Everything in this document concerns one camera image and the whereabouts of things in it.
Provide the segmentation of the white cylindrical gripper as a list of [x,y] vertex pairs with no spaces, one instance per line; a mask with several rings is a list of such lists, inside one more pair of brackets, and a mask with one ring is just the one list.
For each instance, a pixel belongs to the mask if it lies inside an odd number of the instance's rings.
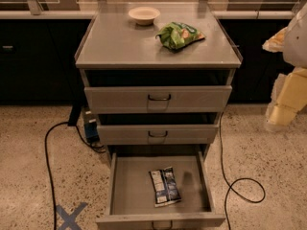
[[[272,53],[282,52],[286,31],[287,28],[283,28],[270,37],[262,49]],[[306,104],[307,69],[296,67],[288,75],[279,74],[273,85],[272,103],[266,110],[265,129],[270,132],[285,129],[296,116],[293,110],[301,110]]]

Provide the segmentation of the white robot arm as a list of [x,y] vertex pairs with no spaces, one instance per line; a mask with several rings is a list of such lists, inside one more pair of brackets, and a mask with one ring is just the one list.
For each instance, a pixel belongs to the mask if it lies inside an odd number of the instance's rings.
[[267,107],[265,127],[278,131],[288,126],[307,105],[307,4],[287,27],[266,40],[262,48],[281,52],[284,61],[294,67],[292,73],[278,75]]

